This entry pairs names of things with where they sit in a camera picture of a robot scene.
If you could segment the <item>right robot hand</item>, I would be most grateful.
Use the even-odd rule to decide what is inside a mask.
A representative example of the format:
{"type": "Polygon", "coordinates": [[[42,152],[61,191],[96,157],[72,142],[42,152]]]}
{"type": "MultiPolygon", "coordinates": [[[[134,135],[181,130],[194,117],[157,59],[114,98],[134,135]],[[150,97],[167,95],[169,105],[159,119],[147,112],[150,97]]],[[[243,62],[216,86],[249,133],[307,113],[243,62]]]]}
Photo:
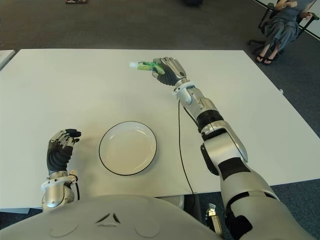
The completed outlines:
{"type": "Polygon", "coordinates": [[[177,82],[187,79],[184,68],[179,61],[173,57],[154,58],[152,62],[155,63],[152,76],[162,84],[175,86],[177,82]]]}

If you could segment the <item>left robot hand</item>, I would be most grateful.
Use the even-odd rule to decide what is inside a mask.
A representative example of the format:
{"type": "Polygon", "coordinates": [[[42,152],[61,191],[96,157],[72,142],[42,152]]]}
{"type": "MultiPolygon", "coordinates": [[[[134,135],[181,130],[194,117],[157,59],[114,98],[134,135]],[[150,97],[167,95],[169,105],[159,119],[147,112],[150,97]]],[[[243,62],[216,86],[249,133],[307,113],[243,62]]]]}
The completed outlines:
{"type": "Polygon", "coordinates": [[[58,131],[48,142],[46,164],[48,174],[66,172],[74,145],[80,141],[82,133],[77,129],[58,131]]]}

